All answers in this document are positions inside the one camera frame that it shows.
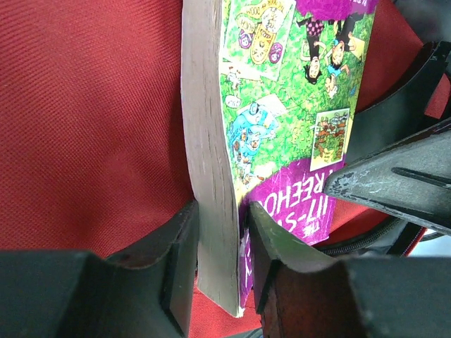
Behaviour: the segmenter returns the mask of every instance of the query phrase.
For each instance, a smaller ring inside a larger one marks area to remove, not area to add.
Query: book
[[[199,290],[240,317],[258,201],[308,245],[328,238],[325,179],[345,163],[377,0],[185,0],[181,94],[199,202]]]

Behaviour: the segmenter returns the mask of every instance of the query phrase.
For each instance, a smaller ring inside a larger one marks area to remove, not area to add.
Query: black zipper
[[[316,249],[329,256],[349,254],[353,251],[368,248],[368,246],[377,242],[383,235],[394,230],[396,227],[405,226],[406,224],[407,221],[389,216],[386,220],[364,234],[339,243],[327,246],[316,246]]]

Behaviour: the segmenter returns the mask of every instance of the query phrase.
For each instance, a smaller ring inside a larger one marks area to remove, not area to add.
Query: red fabric
[[[164,224],[192,198],[180,111],[181,0],[0,4],[0,248],[100,256]],[[359,107],[421,42],[390,0],[376,13]],[[431,115],[443,110],[443,80]],[[333,228],[373,211],[338,202]],[[192,338],[259,326],[194,293]]]

